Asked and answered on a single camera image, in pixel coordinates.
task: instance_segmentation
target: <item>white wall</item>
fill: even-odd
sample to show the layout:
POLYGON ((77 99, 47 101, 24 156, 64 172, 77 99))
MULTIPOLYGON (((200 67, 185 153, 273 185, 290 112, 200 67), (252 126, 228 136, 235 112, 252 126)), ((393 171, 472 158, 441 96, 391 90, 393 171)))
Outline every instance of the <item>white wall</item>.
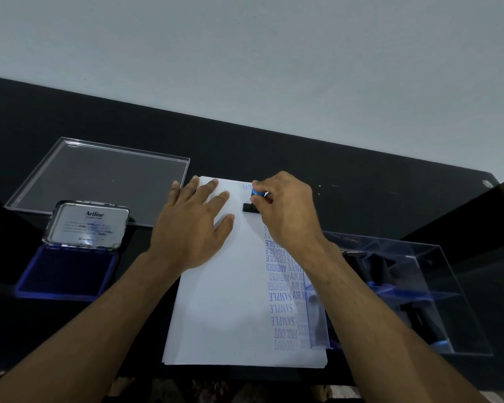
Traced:
POLYGON ((0 77, 504 181, 504 0, 0 0, 0 77))

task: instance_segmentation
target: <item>hand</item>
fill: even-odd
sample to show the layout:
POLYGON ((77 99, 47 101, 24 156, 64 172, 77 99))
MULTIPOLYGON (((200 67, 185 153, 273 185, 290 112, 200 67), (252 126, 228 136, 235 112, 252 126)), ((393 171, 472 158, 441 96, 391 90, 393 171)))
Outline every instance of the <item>hand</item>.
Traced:
POLYGON ((178 276, 213 257, 233 229, 235 215, 225 216, 214 228, 214 218, 228 201, 229 192, 204 203, 218 181, 213 179, 200 188, 198 183, 199 178, 194 176, 187 186, 179 189, 179 183, 174 181, 147 251, 152 262, 168 266, 178 276))
POLYGON ((299 264, 302 264, 299 259, 302 261, 318 246, 330 244, 321 231, 308 184, 281 171, 264 181, 253 181, 252 186, 257 191, 269 192, 265 198, 254 195, 250 200, 260 211, 275 242, 299 264))

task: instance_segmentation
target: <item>stack of paper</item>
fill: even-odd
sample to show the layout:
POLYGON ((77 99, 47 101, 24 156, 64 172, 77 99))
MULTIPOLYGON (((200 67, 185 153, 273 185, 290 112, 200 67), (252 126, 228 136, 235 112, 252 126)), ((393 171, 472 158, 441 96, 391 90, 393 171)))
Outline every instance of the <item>stack of paper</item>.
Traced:
MULTIPOLYGON (((200 184, 210 180, 201 177, 200 184)), ((211 195, 230 192, 215 224, 233 213, 233 231, 215 257, 181 276, 165 364, 327 364, 325 350, 310 348, 302 269, 271 239, 259 214, 242 212, 251 188, 220 179, 211 195)))

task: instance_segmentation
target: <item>forearm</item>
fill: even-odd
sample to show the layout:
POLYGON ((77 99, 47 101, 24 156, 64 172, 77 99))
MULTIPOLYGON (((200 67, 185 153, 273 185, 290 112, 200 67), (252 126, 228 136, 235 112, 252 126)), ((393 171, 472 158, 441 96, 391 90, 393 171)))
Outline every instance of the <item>forearm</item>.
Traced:
POLYGON ((172 269, 152 264, 140 255, 97 301, 0 379, 0 402, 100 401, 136 334, 177 279, 172 269))
POLYGON ((322 243, 298 262, 328 312, 366 401, 485 401, 363 283, 335 245, 322 243))

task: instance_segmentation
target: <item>metal ink pad case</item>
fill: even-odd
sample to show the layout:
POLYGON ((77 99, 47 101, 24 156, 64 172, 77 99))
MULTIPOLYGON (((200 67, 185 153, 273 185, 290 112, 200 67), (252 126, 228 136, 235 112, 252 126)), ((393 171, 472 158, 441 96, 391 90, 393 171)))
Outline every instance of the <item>metal ink pad case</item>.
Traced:
POLYGON ((38 248, 15 287, 19 298, 94 301, 118 261, 129 210, 86 201, 56 205, 38 248))

